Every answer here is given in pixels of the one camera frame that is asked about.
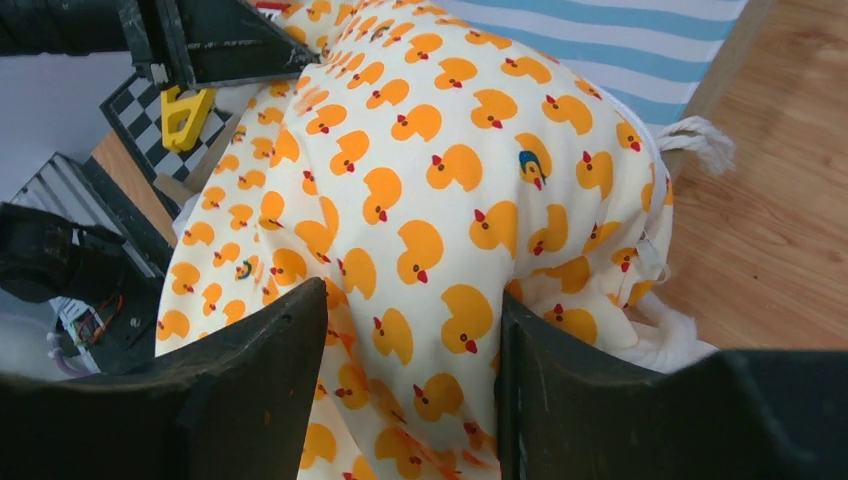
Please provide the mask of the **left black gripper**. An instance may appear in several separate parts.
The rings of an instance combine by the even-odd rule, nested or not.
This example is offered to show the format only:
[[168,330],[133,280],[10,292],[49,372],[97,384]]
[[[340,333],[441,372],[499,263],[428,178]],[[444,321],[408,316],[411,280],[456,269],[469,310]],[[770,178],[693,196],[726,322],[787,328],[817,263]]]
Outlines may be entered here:
[[4,1],[1,54],[127,52],[161,90],[232,87],[299,75],[318,60],[248,1]]

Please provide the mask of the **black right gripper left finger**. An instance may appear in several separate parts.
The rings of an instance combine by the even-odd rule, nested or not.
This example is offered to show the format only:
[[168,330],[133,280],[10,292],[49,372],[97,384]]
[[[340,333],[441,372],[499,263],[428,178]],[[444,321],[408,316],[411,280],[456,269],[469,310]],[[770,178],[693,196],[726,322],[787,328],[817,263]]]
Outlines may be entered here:
[[327,327],[312,278],[126,375],[1,379],[5,479],[294,479]]

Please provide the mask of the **yellow duck print blanket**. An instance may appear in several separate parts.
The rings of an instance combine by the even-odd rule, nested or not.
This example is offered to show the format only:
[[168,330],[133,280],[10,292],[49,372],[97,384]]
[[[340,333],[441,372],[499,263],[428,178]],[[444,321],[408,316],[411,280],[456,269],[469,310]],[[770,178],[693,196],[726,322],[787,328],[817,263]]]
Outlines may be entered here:
[[272,7],[319,60],[221,91],[240,122],[173,254],[155,351],[324,280],[300,478],[498,478],[505,292],[625,361],[684,362],[691,324],[651,293],[670,181],[615,101],[431,1]]

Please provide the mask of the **wooden pet bed frame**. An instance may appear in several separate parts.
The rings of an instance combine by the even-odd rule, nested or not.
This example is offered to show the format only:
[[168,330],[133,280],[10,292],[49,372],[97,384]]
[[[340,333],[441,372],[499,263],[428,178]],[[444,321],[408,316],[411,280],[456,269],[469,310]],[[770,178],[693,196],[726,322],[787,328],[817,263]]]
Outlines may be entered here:
[[681,118],[709,118],[729,88],[766,23],[775,0],[747,1],[733,28],[718,49],[703,80],[695,89]]

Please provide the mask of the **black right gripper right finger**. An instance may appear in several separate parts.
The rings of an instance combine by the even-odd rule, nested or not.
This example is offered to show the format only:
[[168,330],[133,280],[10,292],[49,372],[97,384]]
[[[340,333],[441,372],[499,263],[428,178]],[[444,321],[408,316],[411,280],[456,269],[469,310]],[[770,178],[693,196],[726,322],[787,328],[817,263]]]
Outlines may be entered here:
[[503,302],[505,479],[843,479],[847,355],[730,350],[660,374]]

